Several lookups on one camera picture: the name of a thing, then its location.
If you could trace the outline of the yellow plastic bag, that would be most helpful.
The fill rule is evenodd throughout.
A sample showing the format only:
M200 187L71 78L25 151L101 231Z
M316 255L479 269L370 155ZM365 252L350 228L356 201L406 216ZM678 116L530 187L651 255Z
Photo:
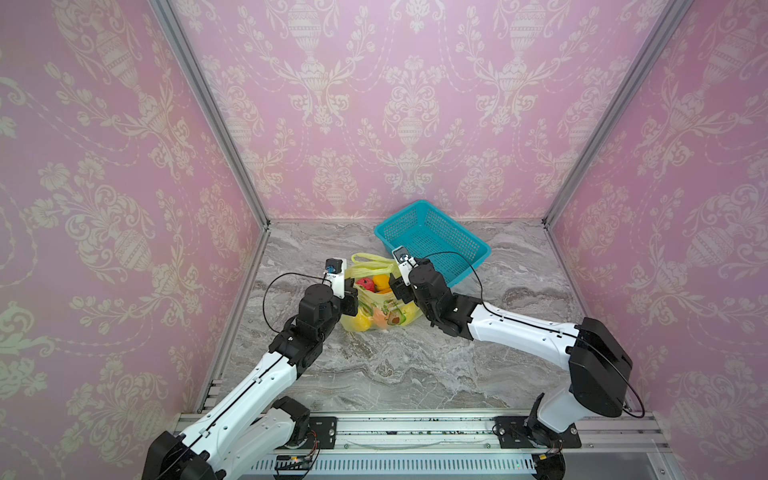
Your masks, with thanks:
M358 279L375 275L394 274L400 277L394 259L375 254L356 253L351 257L351 266L346 270L345 278ZM423 316L414 304L398 301L392 291L386 293L369 292L356 285L358 289L359 309L355 317L343 315L341 324L347 332L365 332L368 330L386 330L391 327L404 327Z

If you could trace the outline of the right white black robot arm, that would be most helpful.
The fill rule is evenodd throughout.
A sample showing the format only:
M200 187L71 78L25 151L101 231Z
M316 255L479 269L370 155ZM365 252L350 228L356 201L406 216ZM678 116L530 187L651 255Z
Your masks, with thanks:
M536 398L524 421L534 442L553 443L585 417L625 412L632 360L601 321L550 322L492 307L481 297L453 292L430 259L407 253L395 258L400 275L390 280L393 293L415 304L431 326L451 337L525 352L568 373L568 381Z

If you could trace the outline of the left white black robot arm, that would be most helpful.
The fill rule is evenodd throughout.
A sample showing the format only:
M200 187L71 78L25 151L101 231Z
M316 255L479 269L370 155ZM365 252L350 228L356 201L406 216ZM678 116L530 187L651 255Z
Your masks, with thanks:
M309 286L248 376L181 433L151 443L143 478L239 479L272 451L302 444L310 412L284 392L321 355L342 316L357 310L357 290L343 275Z

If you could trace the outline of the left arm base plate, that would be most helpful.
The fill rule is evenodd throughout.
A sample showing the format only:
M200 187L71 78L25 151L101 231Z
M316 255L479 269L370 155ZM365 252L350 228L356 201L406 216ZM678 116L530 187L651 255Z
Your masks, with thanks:
M286 443L288 449L334 449L338 432L336 416L310 416L300 420Z

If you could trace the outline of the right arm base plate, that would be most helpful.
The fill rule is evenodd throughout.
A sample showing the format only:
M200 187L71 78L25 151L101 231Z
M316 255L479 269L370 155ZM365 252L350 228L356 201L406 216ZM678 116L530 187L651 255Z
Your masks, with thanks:
M582 441L574 425L563 433L552 433L543 427L531 429L526 416L497 416L493 418L492 433L501 449L579 449Z

